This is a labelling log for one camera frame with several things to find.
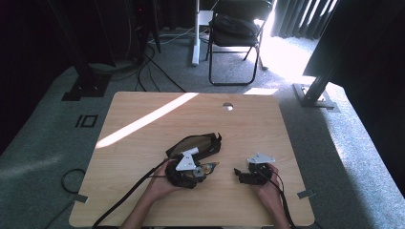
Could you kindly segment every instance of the floor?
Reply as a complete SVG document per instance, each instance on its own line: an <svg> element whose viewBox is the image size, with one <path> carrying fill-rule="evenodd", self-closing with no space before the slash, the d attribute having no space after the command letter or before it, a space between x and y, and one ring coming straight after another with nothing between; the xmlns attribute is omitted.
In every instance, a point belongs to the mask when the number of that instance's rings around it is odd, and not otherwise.
<svg viewBox="0 0 405 229"><path fill-rule="evenodd" d="M142 87L148 92L272 94L279 100L305 185L315 193L309 200L316 223L303 228L405 228L405 200L344 89L333 84L326 89L335 110L302 107L297 99L292 84L313 80L302 72L317 41L267 39L262 47L262 65L267 69L259 68L257 79L246 87L210 85L206 44L202 42L200 65L193 67L193 43L183 36L166 39L161 53L148 49L156 65L150 62L136 72L113 75L103 97L61 101L77 78L75 69L68 69L0 157L0 228L72 228L72 196L61 187L61 179L73 169L86 170L114 93L144 91ZM215 58L218 79L250 77L250 60L243 62L238 54ZM81 115L96 116L95 125L77 126ZM76 190L80 174L65 181Z"/></svg>

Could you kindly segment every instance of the wooden table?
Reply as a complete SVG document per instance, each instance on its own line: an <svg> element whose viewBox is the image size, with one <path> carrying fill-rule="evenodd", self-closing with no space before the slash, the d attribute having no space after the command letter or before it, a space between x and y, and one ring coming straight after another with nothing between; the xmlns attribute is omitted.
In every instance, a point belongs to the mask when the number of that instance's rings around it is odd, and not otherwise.
<svg viewBox="0 0 405 229"><path fill-rule="evenodd" d="M231 103L233 110L223 107ZM165 151L188 135L220 133L222 149L201 162L220 164L192 190L180 190L157 202L146 226L263 226L269 216L234 168L247 172L246 159L257 152L274 156L285 184L296 225L313 224L305 186L292 151L278 102L271 95L117 93L101 130L70 217L75 227L91 226L125 195ZM120 225L143 193L148 180L102 225Z"/></svg>

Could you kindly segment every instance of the black chair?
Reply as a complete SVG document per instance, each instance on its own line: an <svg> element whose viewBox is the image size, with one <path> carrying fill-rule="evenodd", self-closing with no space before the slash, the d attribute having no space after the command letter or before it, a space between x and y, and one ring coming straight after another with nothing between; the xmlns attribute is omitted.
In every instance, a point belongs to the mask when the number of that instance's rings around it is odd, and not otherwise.
<svg viewBox="0 0 405 229"><path fill-rule="evenodd" d="M260 43L265 23L272 10L267 0L219 0L213 9L209 26L209 41L205 60L209 54L209 82L215 86L244 86L256 77ZM254 23L261 20L261 25ZM212 80L213 45L219 47L249 47L244 61L252 48L256 49L253 77L248 82L215 83Z"/></svg>

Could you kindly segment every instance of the black stand base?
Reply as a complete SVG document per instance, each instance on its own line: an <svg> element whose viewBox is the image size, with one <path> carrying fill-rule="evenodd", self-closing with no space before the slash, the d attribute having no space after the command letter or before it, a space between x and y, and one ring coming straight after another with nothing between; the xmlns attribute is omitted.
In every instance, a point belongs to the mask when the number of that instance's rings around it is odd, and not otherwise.
<svg viewBox="0 0 405 229"><path fill-rule="evenodd" d="M309 85L304 84L293 84L295 92L298 95L298 99L300 100L301 106L303 107L318 107L318 108L326 108L329 112L340 112L336 103L330 100L327 92L323 92L322 95L315 101L309 102L307 101L305 95L309 89Z"/></svg>
<svg viewBox="0 0 405 229"><path fill-rule="evenodd" d="M92 86L83 86L81 77L79 76L72 86L70 92L65 93L62 101L79 101L81 97L103 97L107 90L108 83L110 82L110 74L97 74L93 73L96 82Z"/></svg>

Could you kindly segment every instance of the hole in table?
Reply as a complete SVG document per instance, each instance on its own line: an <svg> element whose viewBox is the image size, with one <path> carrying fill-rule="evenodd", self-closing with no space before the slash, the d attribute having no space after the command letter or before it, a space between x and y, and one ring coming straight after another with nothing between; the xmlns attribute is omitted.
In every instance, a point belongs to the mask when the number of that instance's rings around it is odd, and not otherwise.
<svg viewBox="0 0 405 229"><path fill-rule="evenodd" d="M233 110L233 105L232 105L232 103L228 103L228 102L225 102L224 104L223 104L223 108L225 109L225 110L227 110L227 111L232 111Z"/></svg>

